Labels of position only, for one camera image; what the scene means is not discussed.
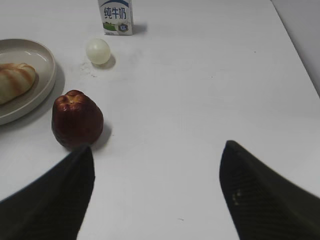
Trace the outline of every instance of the white plate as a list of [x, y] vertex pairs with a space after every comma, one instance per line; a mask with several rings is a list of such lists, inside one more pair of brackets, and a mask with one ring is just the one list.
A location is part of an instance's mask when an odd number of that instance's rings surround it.
[[36, 108], [50, 93], [56, 81], [56, 62], [44, 45], [26, 39], [0, 40], [0, 64], [26, 63], [35, 68], [32, 88], [0, 105], [0, 125], [14, 121]]

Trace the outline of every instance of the carton label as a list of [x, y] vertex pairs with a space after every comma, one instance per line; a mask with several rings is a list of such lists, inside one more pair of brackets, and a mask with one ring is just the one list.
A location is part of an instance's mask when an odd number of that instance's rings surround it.
[[105, 35], [132, 35], [131, 0], [98, 0]]

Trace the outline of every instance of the table surface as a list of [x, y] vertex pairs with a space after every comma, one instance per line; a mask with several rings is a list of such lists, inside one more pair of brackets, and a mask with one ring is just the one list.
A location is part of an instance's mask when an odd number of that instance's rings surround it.
[[[104, 36], [91, 0], [4, 0], [2, 38], [45, 44], [50, 96], [0, 126], [0, 198], [68, 153], [51, 131], [55, 98], [77, 89], [112, 128], [92, 147], [96, 181], [79, 240], [238, 239], [219, 183], [236, 140], [320, 195], [320, 101], [269, 0], [134, 0], [133, 36]], [[93, 67], [85, 44], [113, 58]]]

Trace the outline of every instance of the red fruit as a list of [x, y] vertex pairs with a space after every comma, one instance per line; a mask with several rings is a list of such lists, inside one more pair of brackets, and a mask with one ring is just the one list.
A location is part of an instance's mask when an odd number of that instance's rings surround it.
[[83, 92], [71, 90], [54, 101], [51, 126], [57, 141], [73, 149], [82, 144], [92, 144], [100, 137], [104, 116]]

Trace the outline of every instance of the bread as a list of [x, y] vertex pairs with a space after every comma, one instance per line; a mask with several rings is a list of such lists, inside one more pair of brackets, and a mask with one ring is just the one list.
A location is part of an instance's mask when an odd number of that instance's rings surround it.
[[0, 64], [0, 105], [27, 92], [36, 79], [36, 70], [26, 64]]

